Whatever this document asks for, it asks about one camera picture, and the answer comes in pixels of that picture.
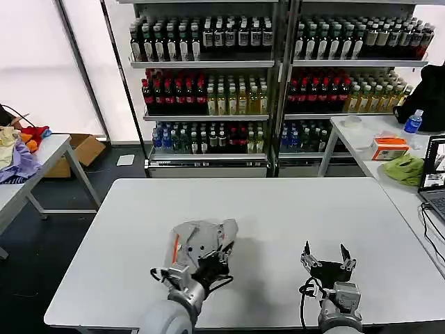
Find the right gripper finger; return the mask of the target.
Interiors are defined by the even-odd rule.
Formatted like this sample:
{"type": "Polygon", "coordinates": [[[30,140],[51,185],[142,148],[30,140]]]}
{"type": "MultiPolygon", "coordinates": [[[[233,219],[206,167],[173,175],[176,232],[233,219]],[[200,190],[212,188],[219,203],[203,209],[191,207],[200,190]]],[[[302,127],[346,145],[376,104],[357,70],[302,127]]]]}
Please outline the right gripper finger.
{"type": "Polygon", "coordinates": [[[302,254],[300,256],[300,261],[308,273],[311,273],[313,269],[318,269],[322,267],[321,262],[319,262],[312,255],[308,241],[305,242],[302,254]]]}
{"type": "Polygon", "coordinates": [[[340,268],[344,271],[352,272],[356,267],[357,260],[351,257],[349,250],[343,244],[341,244],[340,247],[343,258],[343,264],[340,268]]]}

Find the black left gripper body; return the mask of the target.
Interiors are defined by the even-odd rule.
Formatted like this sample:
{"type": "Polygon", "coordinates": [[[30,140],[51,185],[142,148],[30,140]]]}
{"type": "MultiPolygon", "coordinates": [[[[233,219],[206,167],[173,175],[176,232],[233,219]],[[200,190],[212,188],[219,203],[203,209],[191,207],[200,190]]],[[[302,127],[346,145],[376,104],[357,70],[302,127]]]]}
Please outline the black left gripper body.
{"type": "Polygon", "coordinates": [[[198,262],[198,268],[191,275],[193,280],[200,284],[213,284],[215,281],[227,278],[229,276],[228,265],[222,265],[219,261],[198,262]]]}

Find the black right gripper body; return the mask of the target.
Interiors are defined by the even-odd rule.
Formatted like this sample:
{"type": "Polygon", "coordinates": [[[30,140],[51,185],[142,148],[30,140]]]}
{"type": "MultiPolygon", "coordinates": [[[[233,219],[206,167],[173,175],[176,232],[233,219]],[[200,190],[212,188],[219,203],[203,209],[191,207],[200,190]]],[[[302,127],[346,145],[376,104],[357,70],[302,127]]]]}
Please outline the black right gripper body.
{"type": "Polygon", "coordinates": [[[344,263],[320,261],[310,267],[309,273],[322,285],[333,285],[335,282],[349,282],[353,270],[354,260],[346,260],[344,263]]]}

